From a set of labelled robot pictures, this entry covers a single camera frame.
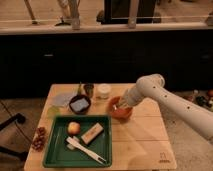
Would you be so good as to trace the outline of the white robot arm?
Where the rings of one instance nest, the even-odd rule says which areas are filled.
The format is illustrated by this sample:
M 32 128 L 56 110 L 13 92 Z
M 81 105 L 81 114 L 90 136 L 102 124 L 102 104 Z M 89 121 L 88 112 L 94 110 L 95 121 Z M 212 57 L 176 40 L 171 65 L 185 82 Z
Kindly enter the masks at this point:
M 121 96 L 116 107 L 134 107 L 145 98 L 151 98 L 173 111 L 199 135 L 213 144 L 213 112 L 169 92 L 164 85 L 165 79 L 160 74 L 142 76 Z

